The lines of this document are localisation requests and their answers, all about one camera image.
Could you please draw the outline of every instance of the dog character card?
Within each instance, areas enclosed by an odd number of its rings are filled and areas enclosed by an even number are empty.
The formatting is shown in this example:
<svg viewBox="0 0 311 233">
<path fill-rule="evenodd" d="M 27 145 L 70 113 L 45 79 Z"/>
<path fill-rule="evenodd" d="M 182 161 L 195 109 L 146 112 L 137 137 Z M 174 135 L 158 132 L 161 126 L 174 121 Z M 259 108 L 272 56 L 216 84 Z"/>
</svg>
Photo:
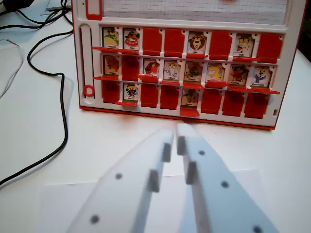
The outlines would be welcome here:
<svg viewBox="0 0 311 233">
<path fill-rule="evenodd" d="M 186 62 L 184 81 L 199 83 L 201 81 L 202 69 L 199 62 Z"/>
<path fill-rule="evenodd" d="M 183 97 L 181 99 L 181 106 L 196 107 L 198 105 L 199 93 L 194 89 L 183 89 Z"/>
<path fill-rule="evenodd" d="M 245 86 L 247 76 L 248 69 L 245 65 L 231 65 L 228 83 Z"/>
<path fill-rule="evenodd" d="M 188 52 L 187 53 L 205 53 L 206 36 L 203 32 L 189 32 L 188 37 Z"/>
<path fill-rule="evenodd" d="M 254 46 L 254 40 L 251 34 L 237 34 L 235 39 L 235 50 L 233 56 L 251 57 Z"/>
<path fill-rule="evenodd" d="M 223 80 L 225 69 L 221 63 L 209 63 L 207 66 L 207 80 Z"/>
<path fill-rule="evenodd" d="M 152 74 L 158 76 L 160 64 L 156 59 L 144 59 L 144 74 Z"/>
<path fill-rule="evenodd" d="M 139 50 L 139 33 L 135 28 L 125 28 L 123 36 L 126 50 Z"/>
<path fill-rule="evenodd" d="M 255 66 L 251 86 L 268 87 L 271 78 L 269 67 Z"/>
<path fill-rule="evenodd" d="M 123 101 L 138 102 L 138 86 L 134 83 L 123 84 Z"/>
<path fill-rule="evenodd" d="M 102 28 L 104 47 L 110 49 L 119 48 L 119 34 L 114 28 Z"/>
<path fill-rule="evenodd" d="M 178 81 L 180 65 L 177 61 L 164 61 L 163 80 Z"/>
<path fill-rule="evenodd" d="M 105 56 L 105 74 L 119 74 L 119 60 L 115 56 Z"/>
</svg>

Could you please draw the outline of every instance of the printed character name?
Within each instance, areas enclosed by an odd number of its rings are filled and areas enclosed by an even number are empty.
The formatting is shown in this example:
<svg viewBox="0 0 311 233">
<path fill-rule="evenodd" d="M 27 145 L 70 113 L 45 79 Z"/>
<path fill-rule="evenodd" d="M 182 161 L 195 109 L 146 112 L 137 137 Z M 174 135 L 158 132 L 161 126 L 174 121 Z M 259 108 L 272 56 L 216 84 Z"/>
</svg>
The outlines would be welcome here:
<svg viewBox="0 0 311 233">
<path fill-rule="evenodd" d="M 265 86 L 264 83 L 252 83 L 252 86 Z"/>
</svg>

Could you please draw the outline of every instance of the black cable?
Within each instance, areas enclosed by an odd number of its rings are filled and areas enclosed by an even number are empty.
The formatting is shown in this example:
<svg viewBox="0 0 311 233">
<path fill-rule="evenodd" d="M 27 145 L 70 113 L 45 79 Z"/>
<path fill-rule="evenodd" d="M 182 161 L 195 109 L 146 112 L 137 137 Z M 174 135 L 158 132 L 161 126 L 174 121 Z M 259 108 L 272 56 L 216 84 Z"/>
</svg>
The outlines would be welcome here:
<svg viewBox="0 0 311 233">
<path fill-rule="evenodd" d="M 65 12 L 67 12 L 68 10 L 66 9 L 63 9 L 62 10 L 62 16 L 65 14 Z M 47 19 L 45 20 L 45 24 L 42 24 L 41 26 L 43 27 L 44 25 L 46 25 L 46 22 L 49 21 L 49 19 L 55 14 L 52 13 L 49 15 L 49 17 L 47 17 Z M 27 62 L 28 64 L 34 69 L 36 70 L 37 72 L 41 73 L 41 74 L 45 74 L 45 75 L 48 75 L 48 76 L 52 76 L 52 77 L 55 77 L 55 76 L 61 76 L 61 85 L 60 85 L 60 106 L 61 106 L 61 112 L 62 112 L 62 119 L 63 119 L 63 124 L 64 124 L 64 132 L 65 132 L 65 136 L 64 136 L 64 140 L 62 142 L 62 144 L 56 149 L 54 150 L 52 153 L 50 153 L 49 155 L 47 155 L 46 157 L 40 159 L 39 161 L 29 165 L 28 167 L 25 167 L 24 169 L 16 172 L 15 174 L 3 179 L 2 181 L 0 181 L 0 186 L 3 185 L 4 183 L 10 181 L 11 179 L 14 179 L 15 177 L 25 173 L 26 171 L 38 166 L 39 164 L 47 161 L 48 159 L 52 158 L 54 155 L 56 155 L 58 152 L 60 152 L 67 144 L 67 141 L 68 141 L 68 126 L 67 126 L 67 120 L 66 120 L 66 114 L 65 114 L 65 107 L 64 107 L 64 83 L 65 83 L 65 75 L 64 73 L 49 73 L 49 72 L 46 72 L 46 71 L 43 71 L 43 70 L 40 70 L 38 68 L 36 68 L 32 63 L 31 63 L 31 55 L 32 53 L 34 52 L 34 50 L 40 45 L 42 44 L 44 41 L 48 40 L 48 39 L 51 39 L 51 38 L 54 38 L 54 37 L 57 37 L 57 36 L 62 36 L 62 35 L 68 35 L 68 34 L 72 34 L 73 33 L 73 30 L 69 31 L 69 32 L 66 32 L 66 33 L 58 33 L 58 34 L 54 34 L 54 35 L 50 35 L 50 36 L 47 36 L 45 38 L 43 38 L 42 40 L 40 40 L 38 43 L 35 44 L 35 46 L 30 50 L 30 52 L 28 53 L 27 55 Z"/>
</svg>

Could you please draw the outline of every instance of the red ring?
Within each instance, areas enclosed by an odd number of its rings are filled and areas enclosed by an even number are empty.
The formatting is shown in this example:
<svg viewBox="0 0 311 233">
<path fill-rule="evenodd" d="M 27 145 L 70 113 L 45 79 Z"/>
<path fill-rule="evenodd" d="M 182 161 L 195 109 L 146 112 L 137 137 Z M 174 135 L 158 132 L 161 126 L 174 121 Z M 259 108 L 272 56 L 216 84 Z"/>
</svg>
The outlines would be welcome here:
<svg viewBox="0 0 311 233">
<path fill-rule="evenodd" d="M 91 94 L 89 94 L 89 93 L 87 92 L 87 89 L 88 89 L 88 88 L 91 88 L 91 89 L 92 89 L 92 93 L 91 93 Z M 84 88 L 83 88 L 83 92 L 84 92 L 84 94 L 85 94 L 86 96 L 88 96 L 88 97 L 93 97 L 93 96 L 95 95 L 94 87 L 93 87 L 92 85 L 85 85 Z"/>
</svg>

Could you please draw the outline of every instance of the grid paper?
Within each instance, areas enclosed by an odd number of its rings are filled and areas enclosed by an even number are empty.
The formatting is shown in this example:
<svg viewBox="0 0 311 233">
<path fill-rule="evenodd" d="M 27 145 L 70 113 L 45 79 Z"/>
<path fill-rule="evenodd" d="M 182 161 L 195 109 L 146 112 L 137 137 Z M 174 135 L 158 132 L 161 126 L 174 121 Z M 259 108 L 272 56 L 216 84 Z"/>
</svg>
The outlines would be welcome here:
<svg viewBox="0 0 311 233">
<path fill-rule="evenodd" d="M 105 17 L 283 25 L 287 0 L 104 0 Z"/>
</svg>

